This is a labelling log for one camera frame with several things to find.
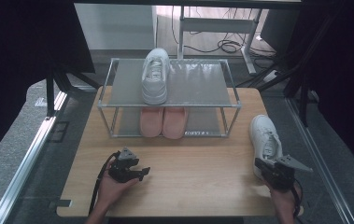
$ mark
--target black curtain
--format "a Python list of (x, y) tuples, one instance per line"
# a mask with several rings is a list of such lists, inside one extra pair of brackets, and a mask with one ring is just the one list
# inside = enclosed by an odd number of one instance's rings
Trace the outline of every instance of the black curtain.
[(94, 73), (72, 1), (0, 1), (0, 141), (28, 88), (54, 69)]
[(354, 153), (354, 1), (345, 3), (311, 68), (310, 86), (319, 95), (319, 111)]

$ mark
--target wooden board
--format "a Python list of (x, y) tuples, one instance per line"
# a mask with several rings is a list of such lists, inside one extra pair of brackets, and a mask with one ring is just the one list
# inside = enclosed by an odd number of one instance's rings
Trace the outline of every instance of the wooden board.
[(58, 207), (58, 215), (88, 215), (98, 172), (107, 157), (123, 147), (131, 149), (140, 159), (136, 169), (148, 166), (151, 169), (142, 182), (111, 207), (108, 216), (273, 215), (269, 190), (252, 171), (254, 154), (248, 135), (250, 121), (258, 114), (266, 114), (266, 110), (256, 89), (237, 90), (243, 107), (228, 138), (178, 140), (110, 138), (97, 109), (97, 93), (61, 197), (72, 203), (70, 207)]

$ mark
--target gray floor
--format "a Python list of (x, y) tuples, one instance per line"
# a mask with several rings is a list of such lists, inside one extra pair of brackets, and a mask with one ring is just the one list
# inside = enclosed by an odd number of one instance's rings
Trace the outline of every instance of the gray floor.
[[(103, 83), (108, 69), (108, 60), (104, 55), (93, 55), (96, 74), (89, 76), (98, 83)], [(241, 83), (251, 77), (241, 60), (232, 58), (230, 67), (235, 83)], [(7, 219), (7, 223), (83, 223), (85, 218), (58, 217), (58, 202), (68, 176), (69, 169), (78, 149), (86, 120), (92, 107), (96, 89), (84, 82), (71, 77), (73, 88), (67, 97), (61, 116), (58, 118), (54, 132), (43, 146), (35, 167), (26, 181), (18, 200)], [(285, 83), (280, 83), (262, 92), (266, 110), (276, 125), (283, 144), (284, 154), (291, 154), (295, 159), (314, 169), (313, 174), (297, 172), (296, 177), (304, 187), (304, 214), (297, 223), (343, 223), (337, 209), (337, 199), (330, 193), (313, 155), (304, 142), (299, 125), (290, 112), (290, 104), (282, 95)], [(19, 117), (10, 128), (0, 144), (0, 200), (27, 149), (32, 143), (37, 129), (46, 116), (46, 107), (37, 107), (35, 102), (46, 97), (45, 82), (33, 85), (28, 94), (27, 102)], [(317, 109), (317, 104), (308, 106), (307, 131), (314, 139), (316, 147), (326, 161), (348, 208), (354, 216), (354, 156), (327, 124)], [(236, 217), (211, 219), (113, 219), (113, 223), (276, 223), (274, 217)]]

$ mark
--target metal frame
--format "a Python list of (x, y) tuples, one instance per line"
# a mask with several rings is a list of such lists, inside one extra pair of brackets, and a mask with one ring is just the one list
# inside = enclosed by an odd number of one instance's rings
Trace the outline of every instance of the metal frame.
[(247, 44), (241, 48), (244, 56), (248, 72), (251, 76), (255, 76), (256, 69), (249, 55), (249, 49), (252, 44), (253, 37), (258, 27), (259, 18), (262, 10), (258, 10), (258, 14), (251, 20), (230, 20), (230, 19), (204, 19), (204, 18), (185, 18), (184, 6), (180, 9), (179, 16), (179, 42), (177, 46), (177, 58), (183, 59), (183, 34), (184, 32), (211, 32), (211, 33), (238, 33), (248, 34)]
[(337, 212), (342, 218), (343, 223), (354, 223), (354, 216), (351, 213), (349, 205), (345, 196), (342, 193), (342, 190), (339, 189), (336, 182), (333, 179), (333, 176), (326, 165), (325, 160), (322, 158), (322, 155), (317, 147), (316, 142), (314, 141), (311, 133), (304, 126), (304, 123), (300, 120), (298, 115), (298, 108), (296, 104), (290, 99), (285, 98), (286, 104), (288, 109), (290, 110), (290, 114), (293, 116), (293, 120), (296, 123), (296, 126), (299, 129), (301, 136), (304, 139), (304, 143), (308, 148), (308, 151), (311, 154), (311, 158), (313, 162), (316, 164), (317, 168), (319, 169), (319, 175), (321, 176), (326, 189), (328, 190), (333, 203), (336, 207)]
[[(231, 82), (232, 82), (236, 103), (229, 104), (229, 105), (184, 105), (184, 106), (185, 107), (215, 107), (215, 108), (219, 108), (220, 114), (221, 114), (221, 120), (223, 123), (223, 133), (216, 133), (216, 132), (211, 133), (211, 132), (205, 132), (205, 131), (202, 131), (202, 132), (186, 131), (185, 135), (184, 135), (185, 137), (228, 137), (230, 132), (232, 131), (232, 128), (234, 126), (234, 123), (237, 119), (238, 113), (239, 113), (242, 105), (241, 105), (240, 98), (237, 94), (237, 90), (235, 89), (233, 77), (232, 77), (230, 68), (227, 65), (227, 60), (219, 60), (219, 62), (220, 62), (220, 66), (221, 66), (222, 70), (224, 70), (225, 68), (227, 69), (227, 73), (228, 73), (229, 78), (231, 79)], [(109, 137), (142, 137), (142, 135), (138, 135), (138, 134), (116, 134), (115, 133), (115, 126), (116, 126), (116, 122), (118, 120), (118, 114), (119, 114), (120, 107), (142, 107), (142, 106), (147, 106), (147, 105), (108, 105), (108, 104), (103, 103), (103, 99), (104, 99), (105, 92), (106, 92), (106, 87), (108, 85), (109, 76), (110, 76), (111, 72), (114, 70), (114, 66), (117, 66), (118, 64), (119, 64), (119, 59), (111, 59), (111, 63), (110, 63), (109, 69), (108, 69), (108, 74), (106, 76), (106, 81), (105, 81), (104, 87), (101, 91), (97, 107), (100, 112), (101, 118), (104, 122), (104, 125), (108, 131)], [(181, 107), (181, 105), (162, 105), (162, 107), (172, 107), (172, 106)], [(110, 125), (109, 125), (108, 121), (106, 120), (106, 116), (105, 116), (104, 110), (103, 110), (104, 108), (107, 108), (107, 107), (115, 108), (115, 112), (113, 114), (112, 122)], [(235, 108), (235, 113), (234, 113), (234, 116), (232, 118), (230, 125), (227, 122), (228, 120), (226, 119), (226, 115), (224, 113), (224, 108)]]
[(185, 7), (245, 7), (271, 9), (302, 9), (329, 7), (333, 0), (300, 1), (300, 0), (74, 0), (74, 3), (119, 4), (119, 5), (152, 5), (152, 6), (185, 6)]

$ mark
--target glass shelf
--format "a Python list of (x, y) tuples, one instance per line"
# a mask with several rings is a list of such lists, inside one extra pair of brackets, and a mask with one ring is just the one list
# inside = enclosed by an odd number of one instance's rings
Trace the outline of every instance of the glass shelf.
[[(111, 137), (138, 137), (144, 59), (112, 59), (98, 108)], [(228, 90), (225, 77), (232, 81)], [(241, 108), (226, 60), (170, 60), (167, 100), (160, 107), (186, 107), (185, 136), (227, 137)]]

